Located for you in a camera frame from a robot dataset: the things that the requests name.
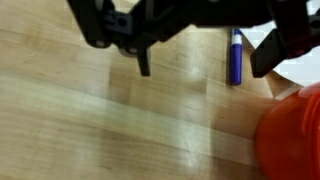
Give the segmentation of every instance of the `blue marker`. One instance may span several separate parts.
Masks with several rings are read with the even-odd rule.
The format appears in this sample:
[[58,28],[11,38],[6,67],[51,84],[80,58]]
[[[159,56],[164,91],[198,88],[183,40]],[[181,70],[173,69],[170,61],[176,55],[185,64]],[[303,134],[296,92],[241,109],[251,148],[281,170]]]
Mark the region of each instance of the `blue marker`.
[[230,83],[231,85],[240,85],[242,79],[242,36],[239,29],[232,30],[230,53]]

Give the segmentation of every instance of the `orange object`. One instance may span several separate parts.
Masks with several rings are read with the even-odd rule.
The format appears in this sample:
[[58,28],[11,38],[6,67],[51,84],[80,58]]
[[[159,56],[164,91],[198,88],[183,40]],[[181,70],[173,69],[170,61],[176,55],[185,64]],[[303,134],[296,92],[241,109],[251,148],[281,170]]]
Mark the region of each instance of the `orange object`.
[[269,180],[320,180],[320,83],[277,104],[263,117],[255,138]]

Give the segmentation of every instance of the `wooden floor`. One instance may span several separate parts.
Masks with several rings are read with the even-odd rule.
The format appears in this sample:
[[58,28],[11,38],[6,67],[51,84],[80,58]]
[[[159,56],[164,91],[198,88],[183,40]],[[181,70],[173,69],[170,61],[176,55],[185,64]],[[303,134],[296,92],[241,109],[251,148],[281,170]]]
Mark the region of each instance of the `wooden floor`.
[[152,48],[142,78],[115,47],[89,47],[64,0],[1,0],[0,179],[264,179],[255,128],[292,85],[253,79],[245,48],[228,86],[229,43],[190,27]]

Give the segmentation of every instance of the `marker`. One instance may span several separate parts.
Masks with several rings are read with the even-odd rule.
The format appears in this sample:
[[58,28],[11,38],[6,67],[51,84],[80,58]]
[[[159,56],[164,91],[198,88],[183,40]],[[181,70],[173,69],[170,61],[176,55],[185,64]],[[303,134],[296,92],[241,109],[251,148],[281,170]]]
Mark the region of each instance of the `marker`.
[[230,83],[240,85],[242,79],[242,36],[240,29],[232,30],[230,51]]

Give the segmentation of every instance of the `pen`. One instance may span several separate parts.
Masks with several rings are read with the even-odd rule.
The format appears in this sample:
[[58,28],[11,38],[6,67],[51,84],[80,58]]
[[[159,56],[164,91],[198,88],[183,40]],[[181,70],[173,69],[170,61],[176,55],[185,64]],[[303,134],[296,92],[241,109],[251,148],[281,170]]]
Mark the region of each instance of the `pen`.
[[230,83],[240,85],[242,79],[242,36],[240,29],[232,30],[230,51]]

